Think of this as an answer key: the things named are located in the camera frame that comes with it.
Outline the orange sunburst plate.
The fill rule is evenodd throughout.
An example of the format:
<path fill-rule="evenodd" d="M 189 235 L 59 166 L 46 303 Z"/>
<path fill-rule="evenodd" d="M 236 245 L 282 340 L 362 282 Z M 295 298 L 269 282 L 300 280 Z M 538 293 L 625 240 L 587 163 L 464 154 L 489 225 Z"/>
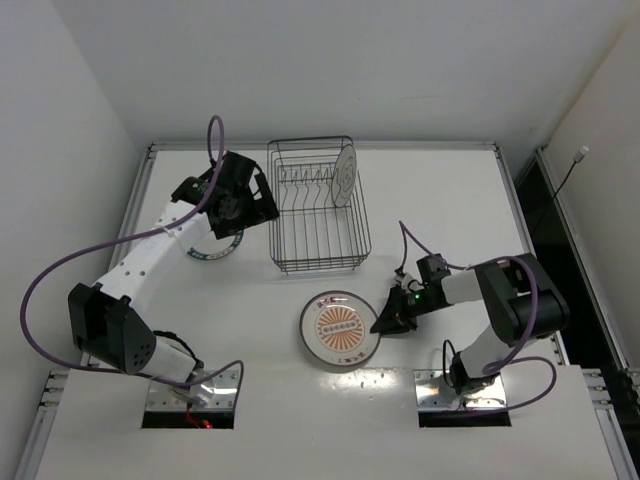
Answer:
<path fill-rule="evenodd" d="M 372 333 L 374 309 L 360 296 L 329 290 L 312 297 L 298 322 L 306 351 L 324 366 L 357 368 L 377 352 L 380 335 Z"/>

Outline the white plate grey flower pattern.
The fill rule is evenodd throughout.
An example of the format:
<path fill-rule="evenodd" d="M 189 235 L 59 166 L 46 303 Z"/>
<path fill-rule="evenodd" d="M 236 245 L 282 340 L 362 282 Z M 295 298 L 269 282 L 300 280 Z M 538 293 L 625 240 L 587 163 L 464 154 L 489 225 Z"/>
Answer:
<path fill-rule="evenodd" d="M 336 208 L 344 207 L 349 201 L 357 180 L 357 155 L 353 145 L 345 145 L 340 151 L 334 167 L 331 182 L 331 198 Z"/>

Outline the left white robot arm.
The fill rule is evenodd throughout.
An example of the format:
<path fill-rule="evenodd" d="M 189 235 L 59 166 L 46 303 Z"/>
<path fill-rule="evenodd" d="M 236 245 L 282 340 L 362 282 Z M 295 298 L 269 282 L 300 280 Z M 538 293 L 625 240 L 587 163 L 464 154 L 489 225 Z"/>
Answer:
<path fill-rule="evenodd" d="M 278 218 L 261 167 L 228 151 L 171 194 L 154 226 L 130 252 L 92 285 L 69 293 L 72 338 L 82 352 L 117 372 L 142 375 L 181 389 L 195 385 L 202 364 L 166 343 L 144 315 L 163 278 L 209 234 L 232 237 Z"/>

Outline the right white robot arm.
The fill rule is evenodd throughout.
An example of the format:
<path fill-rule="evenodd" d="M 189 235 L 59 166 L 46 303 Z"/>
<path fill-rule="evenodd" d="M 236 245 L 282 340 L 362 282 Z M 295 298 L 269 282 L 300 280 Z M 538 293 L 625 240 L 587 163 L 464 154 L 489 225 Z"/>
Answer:
<path fill-rule="evenodd" d="M 570 323 L 567 301 L 532 254 L 499 257 L 457 273 L 439 255 L 417 262 L 416 280 L 396 270 L 395 284 L 370 328 L 372 334 L 399 335 L 417 329 L 420 316 L 456 304 L 484 304 L 489 325 L 453 355 L 447 380 L 460 394 L 497 376 L 521 350 Z"/>

